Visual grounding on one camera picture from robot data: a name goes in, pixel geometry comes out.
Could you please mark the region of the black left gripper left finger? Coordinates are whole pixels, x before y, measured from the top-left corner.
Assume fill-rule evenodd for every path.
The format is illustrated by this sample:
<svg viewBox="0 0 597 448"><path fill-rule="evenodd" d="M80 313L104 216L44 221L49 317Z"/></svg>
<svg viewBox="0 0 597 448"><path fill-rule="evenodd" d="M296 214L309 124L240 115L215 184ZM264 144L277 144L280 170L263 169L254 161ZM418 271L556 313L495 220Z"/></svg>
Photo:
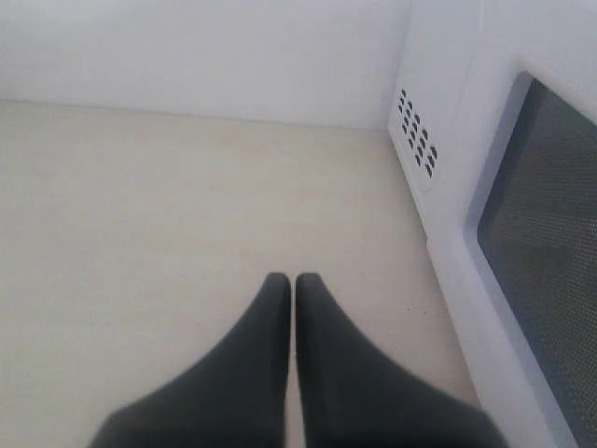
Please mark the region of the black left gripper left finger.
<svg viewBox="0 0 597 448"><path fill-rule="evenodd" d="M110 414L91 446L284 446L290 329L290 282L283 273L269 273L205 357Z"/></svg>

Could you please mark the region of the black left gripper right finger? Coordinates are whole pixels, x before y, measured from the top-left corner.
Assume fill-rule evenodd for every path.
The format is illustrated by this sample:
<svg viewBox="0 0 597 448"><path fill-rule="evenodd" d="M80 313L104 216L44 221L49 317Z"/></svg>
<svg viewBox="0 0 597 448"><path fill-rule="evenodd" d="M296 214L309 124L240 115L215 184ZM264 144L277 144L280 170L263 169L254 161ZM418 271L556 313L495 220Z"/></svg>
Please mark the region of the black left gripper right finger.
<svg viewBox="0 0 597 448"><path fill-rule="evenodd" d="M296 280L296 350L309 447L499 447L482 410L397 365L351 321L317 273Z"/></svg>

